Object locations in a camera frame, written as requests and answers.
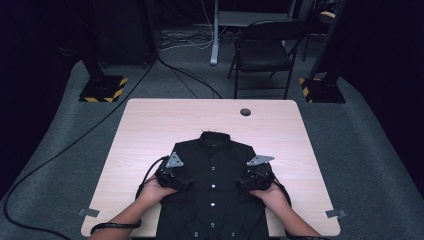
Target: table top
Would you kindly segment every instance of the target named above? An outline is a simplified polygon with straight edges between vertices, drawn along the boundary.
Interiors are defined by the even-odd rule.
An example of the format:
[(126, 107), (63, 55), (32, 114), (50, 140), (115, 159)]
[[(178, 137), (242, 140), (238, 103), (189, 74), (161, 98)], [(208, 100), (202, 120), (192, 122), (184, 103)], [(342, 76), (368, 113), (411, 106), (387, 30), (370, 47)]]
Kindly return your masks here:
[[(249, 109), (251, 115), (243, 116), (241, 109)], [(333, 206), (294, 101), (131, 99), (90, 204), (99, 214), (85, 217), (82, 234), (89, 236), (94, 225), (130, 205), (151, 164), (170, 155), (175, 143), (197, 139), (202, 131), (227, 133), (233, 141), (252, 146), (256, 154), (275, 157), (272, 169), (289, 192), (293, 209), (322, 235), (340, 233), (337, 219), (324, 213)], [(270, 236), (284, 236), (282, 224), (266, 211)], [(160, 204), (146, 212), (131, 236), (155, 236), (159, 212)]]

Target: chair seat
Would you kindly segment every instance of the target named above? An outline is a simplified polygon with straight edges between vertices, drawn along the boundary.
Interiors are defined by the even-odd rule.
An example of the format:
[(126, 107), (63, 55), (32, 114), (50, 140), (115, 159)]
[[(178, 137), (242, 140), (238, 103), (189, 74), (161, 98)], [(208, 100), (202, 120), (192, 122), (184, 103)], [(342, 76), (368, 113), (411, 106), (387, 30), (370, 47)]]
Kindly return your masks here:
[(244, 41), (237, 65), (242, 72), (289, 71), (292, 62), (281, 41)]

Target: human hand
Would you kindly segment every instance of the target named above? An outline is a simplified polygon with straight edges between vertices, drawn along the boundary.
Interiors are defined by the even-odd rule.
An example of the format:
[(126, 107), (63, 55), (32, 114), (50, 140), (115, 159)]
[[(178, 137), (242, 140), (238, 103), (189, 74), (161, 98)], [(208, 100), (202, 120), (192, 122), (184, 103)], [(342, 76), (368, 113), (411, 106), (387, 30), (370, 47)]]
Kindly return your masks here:
[(156, 177), (151, 176), (146, 180), (143, 190), (140, 192), (136, 202), (143, 202), (145, 206), (151, 207), (159, 203), (165, 196), (175, 192), (175, 189), (162, 187)]
[(280, 203), (289, 206), (289, 203), (281, 189), (274, 182), (266, 190), (253, 190), (250, 194), (260, 198), (268, 207), (275, 203)]

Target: human arm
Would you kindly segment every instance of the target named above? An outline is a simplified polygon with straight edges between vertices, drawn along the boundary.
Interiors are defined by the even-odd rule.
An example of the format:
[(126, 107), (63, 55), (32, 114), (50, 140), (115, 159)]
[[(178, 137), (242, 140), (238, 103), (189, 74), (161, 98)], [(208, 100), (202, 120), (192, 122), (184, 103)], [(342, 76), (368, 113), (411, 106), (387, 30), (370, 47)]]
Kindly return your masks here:
[[(159, 203), (165, 196), (174, 193), (175, 190), (171, 188), (163, 188), (159, 185), (154, 177), (150, 177), (143, 190), (140, 192), (138, 198), (130, 204), (121, 213), (111, 219), (111, 223), (121, 224), (134, 224), (137, 223), (141, 216), (155, 204)], [(99, 229), (91, 235), (90, 240), (119, 240), (127, 239), (131, 234), (132, 229), (124, 228), (104, 228)]]
[(291, 235), (321, 236), (290, 207), (277, 184), (272, 183), (267, 190), (254, 190), (250, 193), (264, 202)]

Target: black cable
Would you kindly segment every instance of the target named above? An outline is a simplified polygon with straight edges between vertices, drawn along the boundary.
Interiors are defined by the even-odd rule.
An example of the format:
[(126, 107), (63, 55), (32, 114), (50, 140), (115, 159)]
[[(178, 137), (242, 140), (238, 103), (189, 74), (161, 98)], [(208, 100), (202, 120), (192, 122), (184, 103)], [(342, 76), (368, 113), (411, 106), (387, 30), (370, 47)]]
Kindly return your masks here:
[(140, 80), (137, 82), (137, 84), (131, 89), (131, 91), (128, 93), (128, 95), (111, 111), (109, 112), (105, 117), (103, 117), (99, 122), (97, 122), (93, 127), (91, 127), (88, 131), (86, 131), (84, 134), (82, 134), (79, 138), (77, 138), (74, 142), (72, 142), (70, 145), (68, 145), (67, 147), (65, 147), (64, 149), (62, 149), (61, 151), (59, 151), (59, 153), (57, 153), (56, 155), (54, 155), (52, 158), (50, 158), (49, 160), (47, 160), (45, 163), (41, 164), (40, 166), (36, 167), (34, 170), (30, 171), (29, 173), (27, 173), (24, 177), (22, 177), (20, 180), (18, 180), (18, 182), (13, 185), (11, 187), (11, 189), (9, 190), (9, 192), (6, 194), (5, 200), (4, 200), (4, 204), (3, 204), (3, 214), (6, 217), (6, 220), (9, 221), (10, 223), (21, 227), (21, 228), (25, 228), (25, 229), (29, 229), (29, 230), (35, 230), (35, 231), (42, 231), (42, 232), (48, 232), (51, 233), (53, 235), (56, 235), (58, 237), (61, 237), (63, 239), (70, 239), (68, 237), (66, 237), (65, 235), (50, 230), (50, 229), (44, 229), (44, 228), (38, 228), (38, 227), (33, 227), (33, 226), (29, 226), (29, 225), (25, 225), (22, 223), (19, 223), (15, 220), (13, 220), (10, 216), (9, 213), (7, 211), (7, 204), (9, 202), (9, 198), (12, 195), (12, 193), (17, 189), (17, 187), (19, 187), (23, 181), (25, 181), (28, 177), (32, 176), (35, 172), (37, 172), (38, 170), (40, 170), (41, 168), (43, 168), (44, 166), (46, 166), (47, 164), (53, 162), (55, 159), (57, 159), (60, 155), (62, 155), (64, 152), (66, 152), (67, 150), (69, 150), (70, 148), (72, 148), (74, 145), (76, 145), (78, 142), (80, 142), (85, 136), (87, 136), (89, 133), (91, 133), (95, 128), (97, 128), (101, 123), (103, 123), (107, 118), (109, 118), (114, 112), (116, 112), (116, 110), (122, 106), (122, 104), (128, 99), (128, 97), (131, 95), (131, 93), (137, 88), (137, 86), (141, 83), (141, 81), (146, 77), (146, 75), (150, 72), (150, 70), (152, 69), (153, 64), (150, 65), (150, 68), (146, 71), (146, 73), (144, 73), (144, 75), (140, 78)]
[(187, 76), (189, 76), (190, 78), (192, 78), (192, 79), (194, 79), (195, 81), (197, 81), (197, 82), (199, 82), (199, 83), (201, 83), (201, 84), (203, 84), (203, 85), (205, 85), (206, 87), (208, 87), (209, 89), (211, 89), (216, 95), (218, 95), (218, 97), (219, 98), (221, 98), (222, 99), (222, 97), (221, 97), (221, 95), (213, 88), (213, 87), (211, 87), (208, 83), (205, 83), (205, 82), (203, 82), (203, 81), (201, 81), (201, 80), (199, 80), (198, 78), (197, 78), (197, 76), (195, 76), (194, 74), (191, 74), (191, 73), (187, 73), (187, 72), (184, 72), (183, 70), (181, 70), (180, 68), (176, 68), (176, 67), (173, 67), (173, 66), (171, 66), (171, 65), (169, 65), (169, 64), (167, 64), (167, 63), (165, 63), (159, 56), (158, 56), (158, 60), (159, 60), (159, 62), (160, 63), (162, 63), (164, 66), (166, 66), (166, 67), (168, 67), (168, 68), (170, 68), (170, 69), (173, 69), (173, 70), (175, 70), (175, 71), (177, 71), (177, 72), (180, 72), (180, 73), (182, 73), (182, 74), (185, 74), (185, 75), (187, 75)]
[(181, 79), (181, 77), (175, 72), (174, 69), (171, 68), (171, 71), (177, 76), (177, 78), (184, 84), (184, 86), (193, 94), (193, 96), (197, 99), (197, 95), (187, 86), (187, 84)]

